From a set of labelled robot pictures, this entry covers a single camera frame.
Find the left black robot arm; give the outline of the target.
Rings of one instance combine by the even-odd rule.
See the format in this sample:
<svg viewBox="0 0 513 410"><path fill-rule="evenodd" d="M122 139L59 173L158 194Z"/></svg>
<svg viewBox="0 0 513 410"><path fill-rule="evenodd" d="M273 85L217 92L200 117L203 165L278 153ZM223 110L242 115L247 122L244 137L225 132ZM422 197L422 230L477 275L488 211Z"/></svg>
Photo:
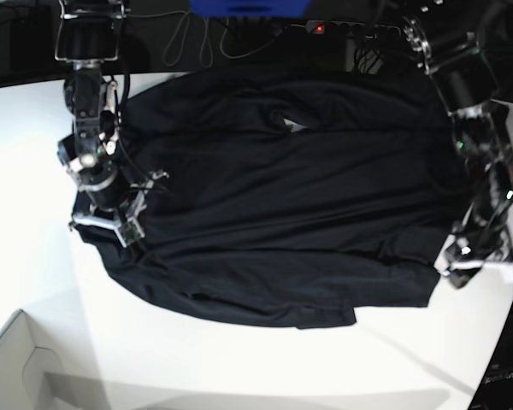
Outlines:
<svg viewBox="0 0 513 410"><path fill-rule="evenodd" d="M454 149L471 181L469 209L452 228L443 274L461 289L485 268L506 267L513 272L508 226L513 206L509 110L493 100L498 83L477 35L439 32L415 15L404 17L404 35L451 119Z"/></svg>

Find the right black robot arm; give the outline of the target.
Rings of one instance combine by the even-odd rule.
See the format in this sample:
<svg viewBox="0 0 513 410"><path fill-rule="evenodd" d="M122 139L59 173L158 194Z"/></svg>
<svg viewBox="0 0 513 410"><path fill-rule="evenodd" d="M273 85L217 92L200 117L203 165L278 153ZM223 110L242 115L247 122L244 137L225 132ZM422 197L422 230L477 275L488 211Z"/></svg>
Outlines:
<svg viewBox="0 0 513 410"><path fill-rule="evenodd" d="M103 64L120 57L128 3L62 1L60 8L55 59L72 67L63 98L73 121L70 135L57 145L57 156L77 191L89 199L86 208L73 212L70 225L112 231L128 247L144 238L139 216L146 194L166 175L140 169L121 141L130 77L120 87L103 76Z"/></svg>

